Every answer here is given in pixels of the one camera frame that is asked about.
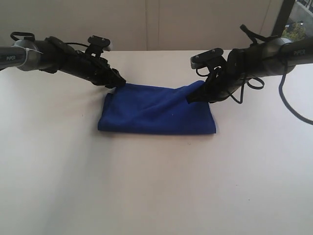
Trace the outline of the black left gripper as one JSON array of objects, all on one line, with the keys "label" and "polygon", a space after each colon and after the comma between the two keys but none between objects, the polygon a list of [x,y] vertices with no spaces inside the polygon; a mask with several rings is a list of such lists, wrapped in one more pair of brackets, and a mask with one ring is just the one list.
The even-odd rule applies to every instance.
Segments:
[{"label": "black left gripper", "polygon": [[40,70],[48,73],[61,71],[108,89],[123,87],[126,84],[126,80],[117,69],[110,66],[107,59],[90,56],[70,45],[71,43],[64,43],[53,36],[39,41],[41,61],[45,62]]}]

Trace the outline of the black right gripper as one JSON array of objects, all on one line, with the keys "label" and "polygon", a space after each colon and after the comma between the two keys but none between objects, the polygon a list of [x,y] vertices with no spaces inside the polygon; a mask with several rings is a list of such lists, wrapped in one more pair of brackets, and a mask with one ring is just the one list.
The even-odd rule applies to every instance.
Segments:
[{"label": "black right gripper", "polygon": [[250,88],[259,89],[249,83],[251,79],[259,81],[257,76],[252,75],[248,71],[250,49],[233,49],[228,57],[226,64],[217,73],[217,77],[205,84],[199,86],[191,92],[186,100],[188,103],[221,102],[229,98],[242,85],[248,84]]}]

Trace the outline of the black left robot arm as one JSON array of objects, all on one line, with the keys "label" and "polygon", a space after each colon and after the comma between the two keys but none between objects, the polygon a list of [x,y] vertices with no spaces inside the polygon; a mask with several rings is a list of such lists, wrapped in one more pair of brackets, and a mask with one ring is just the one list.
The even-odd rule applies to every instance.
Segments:
[{"label": "black left robot arm", "polygon": [[110,51],[110,40],[92,35],[88,38],[85,51],[75,50],[74,43],[65,43],[50,36],[36,40],[33,33],[12,32],[14,44],[0,48],[0,69],[16,67],[22,71],[58,71],[82,78],[96,86],[112,89],[122,87],[126,80],[117,69],[101,57]]}]

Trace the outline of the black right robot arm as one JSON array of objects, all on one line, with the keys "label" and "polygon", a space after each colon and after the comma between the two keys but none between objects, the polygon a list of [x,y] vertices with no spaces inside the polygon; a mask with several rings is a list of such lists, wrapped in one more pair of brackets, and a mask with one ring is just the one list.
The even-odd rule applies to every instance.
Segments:
[{"label": "black right robot arm", "polygon": [[208,68],[206,81],[186,99],[188,103],[215,103],[229,98],[242,85],[254,78],[289,73],[297,65],[313,62],[313,40],[292,42],[275,38],[244,49],[233,49],[224,59],[221,48],[191,57],[191,68]]}]

